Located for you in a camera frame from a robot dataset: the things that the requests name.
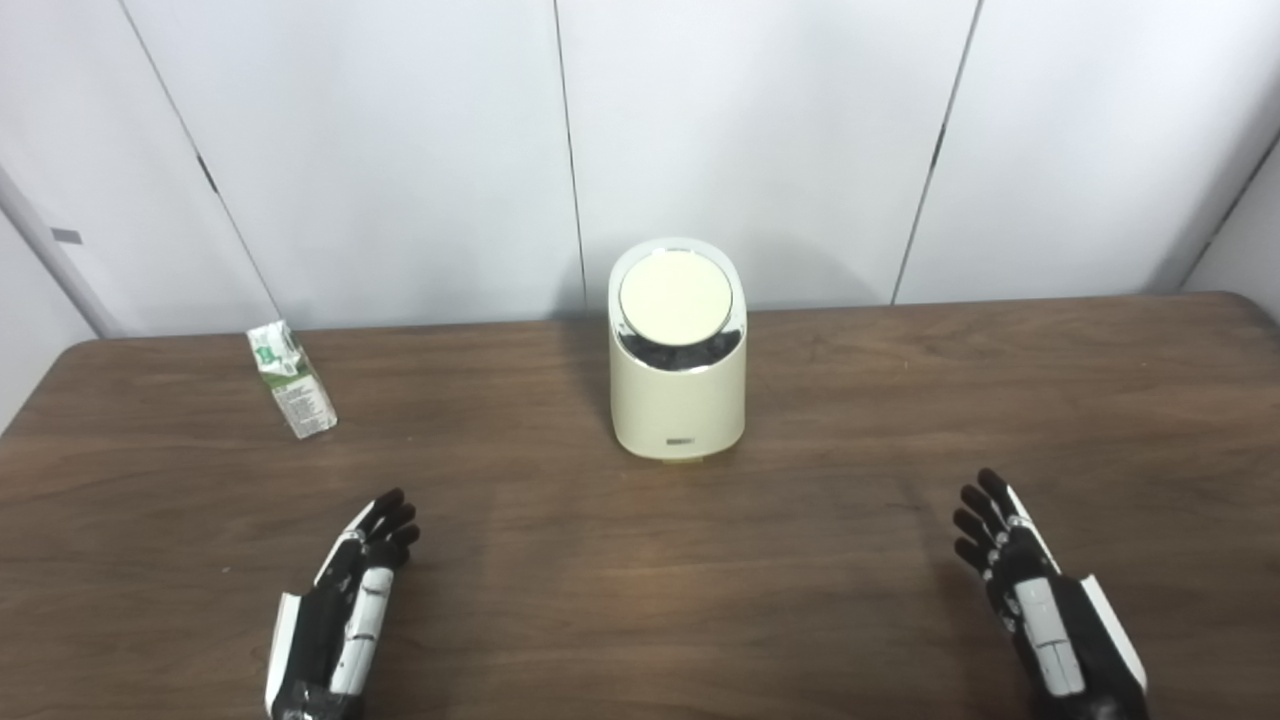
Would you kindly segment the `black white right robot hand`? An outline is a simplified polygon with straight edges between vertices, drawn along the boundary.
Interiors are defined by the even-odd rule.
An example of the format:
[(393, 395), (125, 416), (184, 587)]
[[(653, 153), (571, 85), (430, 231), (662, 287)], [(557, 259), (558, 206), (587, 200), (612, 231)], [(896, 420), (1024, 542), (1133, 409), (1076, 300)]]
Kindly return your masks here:
[(1148, 719), (1148, 676), (1097, 577), (1062, 571), (1018, 492), (982, 468), (960, 491), (955, 553), (1029, 678), (1034, 719)]

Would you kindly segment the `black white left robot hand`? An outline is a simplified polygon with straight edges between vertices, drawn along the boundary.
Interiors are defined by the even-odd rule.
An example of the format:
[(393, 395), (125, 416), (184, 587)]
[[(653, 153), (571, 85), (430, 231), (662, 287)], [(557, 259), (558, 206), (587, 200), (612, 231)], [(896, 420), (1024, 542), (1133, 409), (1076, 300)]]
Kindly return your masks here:
[(361, 719), (396, 574), (419, 539), (401, 488), (370, 501), (335, 538), (311, 587), (284, 593), (271, 635), (270, 719)]

